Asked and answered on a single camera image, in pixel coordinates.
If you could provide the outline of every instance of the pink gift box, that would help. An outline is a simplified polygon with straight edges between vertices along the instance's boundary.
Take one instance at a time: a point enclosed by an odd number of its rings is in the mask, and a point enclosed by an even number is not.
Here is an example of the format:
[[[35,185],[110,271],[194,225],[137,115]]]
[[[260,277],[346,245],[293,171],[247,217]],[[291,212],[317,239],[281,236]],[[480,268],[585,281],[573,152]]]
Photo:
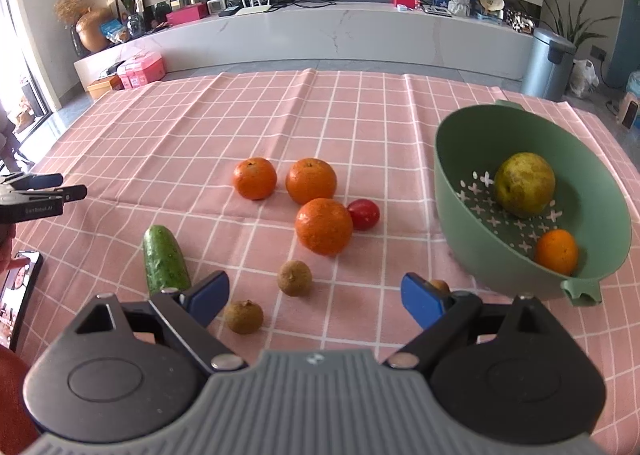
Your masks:
[[[207,8],[207,4],[200,2],[170,12],[166,15],[166,20],[171,25],[180,25],[181,23],[188,23],[190,21],[206,18],[208,15],[209,9]]]
[[[118,67],[118,77],[125,88],[138,88],[159,81],[165,75],[164,60],[158,52],[138,54]]]

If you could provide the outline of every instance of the small white device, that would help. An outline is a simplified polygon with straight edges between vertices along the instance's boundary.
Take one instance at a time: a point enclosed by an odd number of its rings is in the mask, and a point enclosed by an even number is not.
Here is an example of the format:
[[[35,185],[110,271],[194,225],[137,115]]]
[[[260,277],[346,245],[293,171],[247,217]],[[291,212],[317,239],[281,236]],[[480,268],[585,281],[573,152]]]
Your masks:
[[[207,9],[209,14],[218,14],[226,9],[226,0],[209,0]]]

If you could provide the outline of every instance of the green colander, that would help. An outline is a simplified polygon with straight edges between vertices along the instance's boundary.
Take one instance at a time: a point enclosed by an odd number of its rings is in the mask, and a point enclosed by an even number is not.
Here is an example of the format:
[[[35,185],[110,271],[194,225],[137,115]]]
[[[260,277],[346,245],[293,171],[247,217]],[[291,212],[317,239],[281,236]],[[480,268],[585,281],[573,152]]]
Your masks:
[[[631,246],[625,199],[578,138],[513,105],[462,108],[438,128],[435,192],[442,231],[456,259],[492,291],[596,305],[600,280],[620,268]],[[554,199],[529,220],[505,212],[494,196],[497,169],[521,151],[544,157],[556,174]],[[571,278],[532,260],[539,237],[556,228],[569,231],[580,248]]]

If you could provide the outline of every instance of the longan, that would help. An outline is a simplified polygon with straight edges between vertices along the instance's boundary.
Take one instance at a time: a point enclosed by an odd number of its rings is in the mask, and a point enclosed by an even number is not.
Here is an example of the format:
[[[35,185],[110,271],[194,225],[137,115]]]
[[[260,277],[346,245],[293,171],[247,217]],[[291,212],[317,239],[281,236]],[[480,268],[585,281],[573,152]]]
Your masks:
[[[262,308],[251,300],[234,301],[225,308],[225,322],[236,334],[253,334],[264,321]]]
[[[429,283],[438,289],[438,291],[444,292],[444,294],[450,294],[451,292],[449,285],[447,285],[447,282],[444,280],[430,280]]]
[[[311,270],[303,261],[289,260],[278,271],[278,287],[287,296],[303,296],[312,285]]]

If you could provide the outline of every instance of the orange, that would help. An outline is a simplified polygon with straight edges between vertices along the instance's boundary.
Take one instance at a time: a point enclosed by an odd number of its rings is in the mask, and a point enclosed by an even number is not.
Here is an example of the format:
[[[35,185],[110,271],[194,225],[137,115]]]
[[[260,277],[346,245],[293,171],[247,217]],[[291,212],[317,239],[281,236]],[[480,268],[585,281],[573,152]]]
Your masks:
[[[330,199],[337,185],[334,169],[323,160],[312,158],[301,159],[291,166],[285,181],[289,196],[298,204]]]
[[[296,234],[317,255],[332,257],[342,251],[353,233],[351,215],[333,199],[313,199],[296,216]]]
[[[536,244],[536,263],[569,276],[578,265],[578,245],[569,231],[547,231]]]
[[[275,168],[262,157],[244,160],[234,170],[234,188],[245,199],[266,199],[276,189],[277,182]]]

